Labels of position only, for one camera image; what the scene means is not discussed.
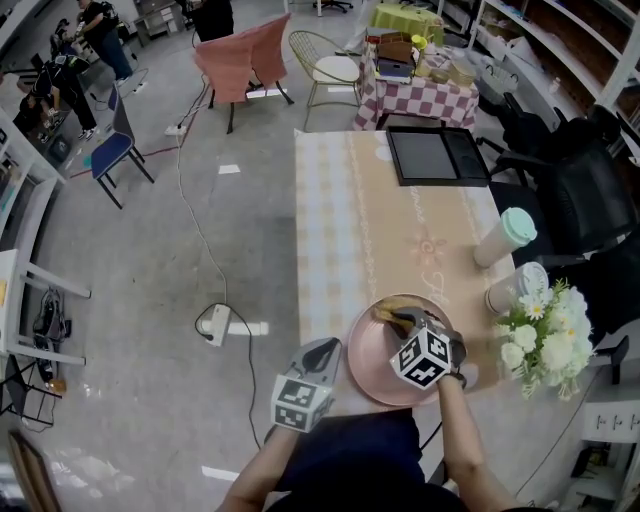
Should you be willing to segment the person's right hand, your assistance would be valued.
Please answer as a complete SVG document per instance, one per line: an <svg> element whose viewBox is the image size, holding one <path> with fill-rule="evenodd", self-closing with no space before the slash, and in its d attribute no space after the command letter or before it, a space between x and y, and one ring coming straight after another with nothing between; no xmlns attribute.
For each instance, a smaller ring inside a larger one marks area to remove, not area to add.
<svg viewBox="0 0 640 512"><path fill-rule="evenodd" d="M447 331L447 336L449 337L449 345L450 345L450 356L451 356L451 371L450 375L455 377L461 384L462 389L465 389L467 386L467 379L461 372L462 364L464 363L467 350L462 338L462 335L457 331Z"/></svg>

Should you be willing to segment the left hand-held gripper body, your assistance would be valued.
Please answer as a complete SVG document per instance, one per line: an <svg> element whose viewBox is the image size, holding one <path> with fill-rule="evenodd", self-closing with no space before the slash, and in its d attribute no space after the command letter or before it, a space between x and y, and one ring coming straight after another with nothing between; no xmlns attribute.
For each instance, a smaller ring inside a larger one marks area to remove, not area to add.
<svg viewBox="0 0 640 512"><path fill-rule="evenodd" d="M303 372L290 367L276 377L271 396L274 425L309 433L333 404L336 372Z"/></svg>

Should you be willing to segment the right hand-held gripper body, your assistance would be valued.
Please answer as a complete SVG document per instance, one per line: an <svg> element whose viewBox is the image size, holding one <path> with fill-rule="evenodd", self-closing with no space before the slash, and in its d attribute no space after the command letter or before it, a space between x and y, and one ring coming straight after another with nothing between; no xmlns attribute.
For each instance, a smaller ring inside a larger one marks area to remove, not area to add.
<svg viewBox="0 0 640 512"><path fill-rule="evenodd" d="M413 328L389 362L401 380L426 390L451 371L451 338L426 326Z"/></svg>

